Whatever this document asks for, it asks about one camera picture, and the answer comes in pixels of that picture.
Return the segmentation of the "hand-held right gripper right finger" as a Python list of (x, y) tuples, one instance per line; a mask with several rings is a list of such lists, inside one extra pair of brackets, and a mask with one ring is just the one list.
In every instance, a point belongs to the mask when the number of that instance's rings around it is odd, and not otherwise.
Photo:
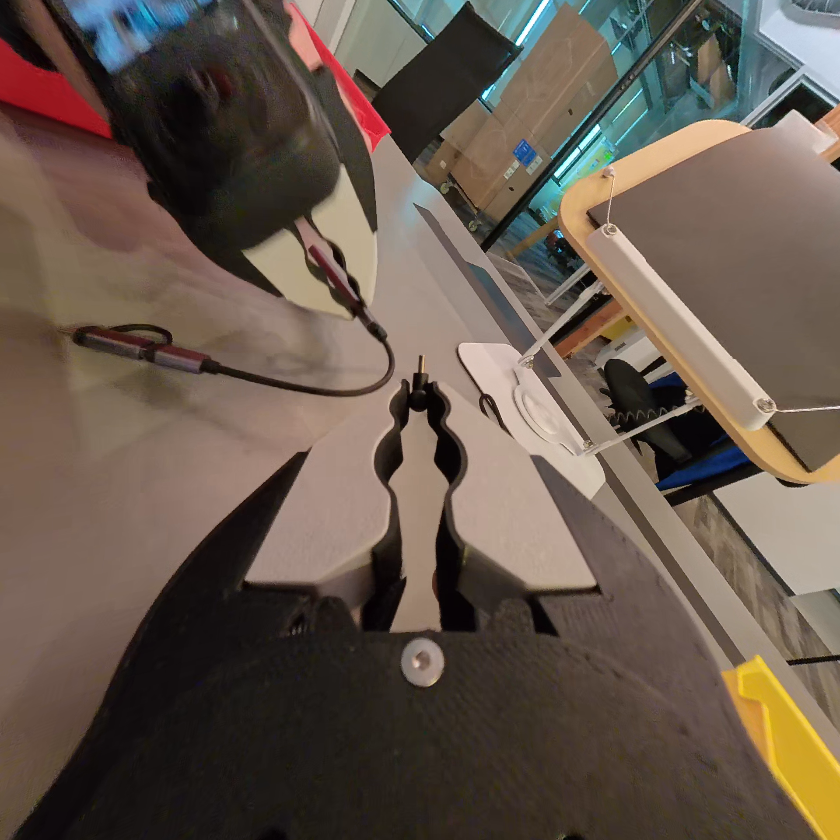
[(448, 483), (435, 543), (441, 620), (477, 621), (507, 600), (596, 592), (539, 472), (544, 460), (447, 384), (427, 384), (427, 420)]

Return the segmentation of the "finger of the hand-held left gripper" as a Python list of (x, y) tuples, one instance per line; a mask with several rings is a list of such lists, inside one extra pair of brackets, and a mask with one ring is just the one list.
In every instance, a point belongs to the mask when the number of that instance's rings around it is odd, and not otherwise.
[(314, 226), (281, 229), (243, 256), (292, 304), (344, 320), (357, 316), (361, 301), (348, 272)]
[(321, 237), (341, 253), (363, 300), (372, 303), (377, 277), (376, 232), (369, 225), (351, 179), (338, 180), (332, 195), (311, 212), (311, 221)]

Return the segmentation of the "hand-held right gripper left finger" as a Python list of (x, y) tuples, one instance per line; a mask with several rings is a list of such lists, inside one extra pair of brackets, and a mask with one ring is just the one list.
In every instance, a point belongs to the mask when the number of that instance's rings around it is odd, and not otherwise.
[(391, 383), (305, 454), (245, 582), (341, 599), (370, 613), (405, 583), (392, 477), (407, 384)]

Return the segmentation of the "grey lettered USB hub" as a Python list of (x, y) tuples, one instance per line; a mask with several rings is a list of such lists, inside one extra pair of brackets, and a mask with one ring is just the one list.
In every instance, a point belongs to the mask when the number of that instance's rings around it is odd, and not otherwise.
[(242, 371), (219, 363), (205, 353), (174, 344), (172, 333), (153, 324), (121, 324), (110, 328), (87, 325), (70, 332), (72, 342), (84, 349), (144, 362), (172, 371), (193, 375), (220, 375), (240, 382), (262, 385), (284, 392), (330, 398), (352, 398), (378, 392), (392, 380), (396, 358), (386, 331), (373, 317), (361, 295), (358, 282), (335, 256), (332, 245), (322, 238), (306, 245), (308, 262), (324, 274), (329, 289), (338, 295), (339, 303), (364, 326), (367, 333), (382, 346), (387, 359), (384, 374), (370, 385), (355, 388), (326, 388), (282, 381), (261, 374)]

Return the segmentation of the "red plastic bin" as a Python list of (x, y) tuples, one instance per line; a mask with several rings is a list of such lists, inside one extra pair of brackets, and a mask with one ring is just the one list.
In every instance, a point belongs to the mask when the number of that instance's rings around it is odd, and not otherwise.
[[(310, 70), (327, 67), (337, 82), (343, 103), (373, 152), (392, 131), (328, 47), (292, 2), (264, 2), (267, 10), (283, 7), (291, 21), (290, 42)], [(74, 65), (71, 50), (49, 38), (60, 32), (45, 7), (37, 2), (1, 2), (2, 103), (36, 113), (102, 138), (112, 138), (108, 116), (83, 69)]]

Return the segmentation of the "yellow plastic bin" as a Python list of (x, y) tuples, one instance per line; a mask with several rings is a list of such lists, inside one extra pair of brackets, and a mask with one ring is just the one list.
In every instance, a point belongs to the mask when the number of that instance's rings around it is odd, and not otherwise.
[(722, 671), (773, 777), (821, 839), (839, 838), (839, 763), (760, 656)]

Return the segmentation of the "metal stand rod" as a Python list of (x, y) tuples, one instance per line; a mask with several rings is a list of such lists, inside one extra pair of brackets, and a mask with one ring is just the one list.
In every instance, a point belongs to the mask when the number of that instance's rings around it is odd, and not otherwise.
[(517, 365), (521, 368), (532, 368), (534, 357), (546, 344), (562, 341), (580, 323), (589, 318), (597, 309), (611, 302), (612, 299), (613, 296), (607, 293), (606, 288), (600, 281), (586, 288), (575, 302), (560, 315), (557, 321), (549, 327), (545, 334), (522, 354)]
[(684, 405), (676, 406), (671, 410), (667, 411), (666, 413), (658, 414), (653, 419), (649, 420), (646, 423), (638, 425), (635, 429), (629, 432), (621, 433), (600, 444), (594, 444), (591, 440), (585, 441), (582, 450), (578, 452), (577, 455), (579, 457), (599, 455), (600, 453), (606, 451), (607, 449), (613, 446), (616, 446), (620, 443), (624, 443), (632, 438), (635, 438), (640, 434), (646, 433), (647, 431), (661, 424), (665, 424), (670, 420), (681, 417), (698, 407), (702, 408), (702, 404), (700, 403), (697, 397), (692, 396), (687, 400), (687, 402)]

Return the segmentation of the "black desk chair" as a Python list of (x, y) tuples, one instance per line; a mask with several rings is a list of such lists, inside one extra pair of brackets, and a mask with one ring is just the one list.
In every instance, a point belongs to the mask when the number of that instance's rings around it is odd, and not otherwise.
[[(610, 360), (603, 371), (604, 394), (610, 400), (610, 423), (621, 432), (629, 432), (638, 425), (686, 403), (684, 386), (654, 388), (645, 381), (640, 371), (622, 360)], [(681, 465), (690, 458), (690, 450), (681, 442), (667, 423), (663, 423), (637, 436), (655, 455), (667, 457)]]

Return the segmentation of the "black cloth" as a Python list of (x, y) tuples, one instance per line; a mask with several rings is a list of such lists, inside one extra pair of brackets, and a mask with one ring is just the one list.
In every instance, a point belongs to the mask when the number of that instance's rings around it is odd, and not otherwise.
[(447, 126), (501, 78), (521, 52), (521, 46), (466, 2), (376, 93), (372, 108), (413, 165)]

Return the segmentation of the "wooden framed dark board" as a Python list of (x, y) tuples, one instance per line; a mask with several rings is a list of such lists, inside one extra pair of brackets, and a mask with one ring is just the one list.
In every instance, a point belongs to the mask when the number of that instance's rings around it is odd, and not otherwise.
[(781, 125), (709, 120), (575, 183), (559, 223), (763, 471), (838, 481), (838, 170)]

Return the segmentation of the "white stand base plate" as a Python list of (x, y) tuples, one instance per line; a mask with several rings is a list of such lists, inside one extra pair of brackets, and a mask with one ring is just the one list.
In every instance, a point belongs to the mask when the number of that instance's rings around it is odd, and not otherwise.
[(482, 395), (490, 415), (532, 456), (546, 460), (582, 495), (592, 500), (605, 483), (594, 456), (552, 393), (520, 353), (506, 343), (462, 343), (458, 358)]

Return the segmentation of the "wooden rail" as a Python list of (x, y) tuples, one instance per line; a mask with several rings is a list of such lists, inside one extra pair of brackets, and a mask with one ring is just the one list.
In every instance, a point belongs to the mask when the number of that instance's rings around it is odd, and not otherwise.
[[(516, 261), (517, 257), (524, 254), (527, 250), (530, 250), (533, 246), (551, 237), (565, 239), (563, 230), (560, 226), (559, 215), (554, 216), (549, 222), (541, 225), (536, 230), (532, 231), (527, 237), (507, 249), (505, 251), (505, 257), (510, 261)], [(597, 281), (600, 280), (594, 278), (594, 281), (590, 286), (594, 285)], [(560, 357), (569, 359), (571, 356), (576, 355), (584, 347), (594, 341), (604, 330), (607, 330), (622, 321), (625, 316), (626, 314), (621, 304), (612, 297), (611, 302), (607, 303), (602, 308), (597, 309), (589, 318), (586, 318), (582, 323), (580, 323), (576, 329), (574, 329), (570, 334), (567, 334), (562, 341), (546, 344), (543, 349), (550, 345), (557, 351)]]

